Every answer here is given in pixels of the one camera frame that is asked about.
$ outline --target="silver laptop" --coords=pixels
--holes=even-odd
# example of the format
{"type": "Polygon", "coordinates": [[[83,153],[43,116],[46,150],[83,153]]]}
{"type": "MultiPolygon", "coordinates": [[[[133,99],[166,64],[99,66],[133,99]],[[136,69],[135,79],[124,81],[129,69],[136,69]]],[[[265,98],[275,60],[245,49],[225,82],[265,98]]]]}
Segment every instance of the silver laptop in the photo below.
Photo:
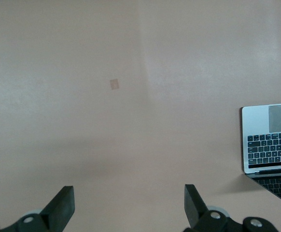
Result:
{"type": "Polygon", "coordinates": [[[241,109],[245,174],[281,198],[281,104],[241,109]]]}

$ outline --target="metal bolt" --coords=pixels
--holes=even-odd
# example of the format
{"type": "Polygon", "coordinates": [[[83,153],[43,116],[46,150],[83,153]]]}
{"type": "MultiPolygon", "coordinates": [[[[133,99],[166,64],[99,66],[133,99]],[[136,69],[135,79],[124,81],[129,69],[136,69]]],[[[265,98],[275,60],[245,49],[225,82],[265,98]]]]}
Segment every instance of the metal bolt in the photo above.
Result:
{"type": "Polygon", "coordinates": [[[251,223],[251,225],[254,225],[256,227],[262,227],[263,226],[263,224],[259,220],[257,220],[257,219],[252,219],[250,221],[250,223],[251,223]]]}
{"type": "Polygon", "coordinates": [[[212,218],[214,218],[214,219],[220,219],[220,218],[221,218],[221,215],[218,214],[217,212],[212,212],[212,213],[210,214],[210,216],[211,216],[212,218]]]}
{"type": "Polygon", "coordinates": [[[26,219],[24,219],[24,223],[29,223],[32,222],[34,220],[33,217],[27,217],[26,219]]]}

